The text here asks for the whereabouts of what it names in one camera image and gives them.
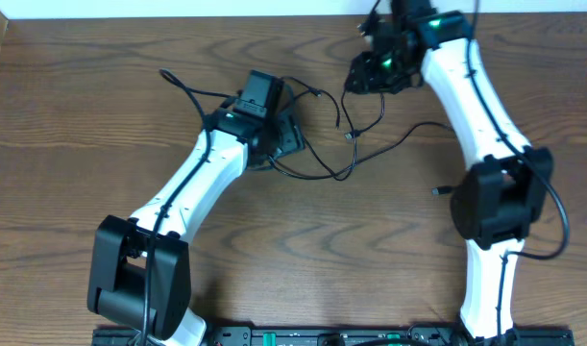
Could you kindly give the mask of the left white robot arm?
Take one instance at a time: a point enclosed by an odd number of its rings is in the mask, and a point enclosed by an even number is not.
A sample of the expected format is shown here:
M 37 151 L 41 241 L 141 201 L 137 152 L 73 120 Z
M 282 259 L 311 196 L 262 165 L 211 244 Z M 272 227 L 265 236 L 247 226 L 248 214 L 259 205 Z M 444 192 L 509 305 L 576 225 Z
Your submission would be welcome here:
M 189 246 L 217 199 L 247 169 L 303 149 L 283 79 L 253 70 L 245 87 L 199 113 L 195 147 L 164 187 L 128 218 L 107 216 L 95 232 L 89 311 L 111 326 L 95 345 L 200 345 L 207 322 L 189 306 Z

